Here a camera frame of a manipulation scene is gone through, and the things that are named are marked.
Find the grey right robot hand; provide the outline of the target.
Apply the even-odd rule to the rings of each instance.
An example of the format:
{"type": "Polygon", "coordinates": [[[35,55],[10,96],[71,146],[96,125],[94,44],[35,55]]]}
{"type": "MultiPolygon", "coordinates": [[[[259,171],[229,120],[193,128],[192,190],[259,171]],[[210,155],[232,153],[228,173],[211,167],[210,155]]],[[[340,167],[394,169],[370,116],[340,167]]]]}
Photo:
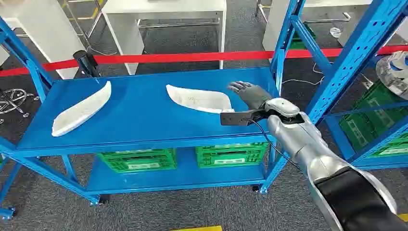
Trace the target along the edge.
{"type": "Polygon", "coordinates": [[[249,110],[264,109],[266,101],[272,99],[263,88],[249,82],[234,81],[229,83],[227,88],[236,93],[247,104],[249,110]]]}

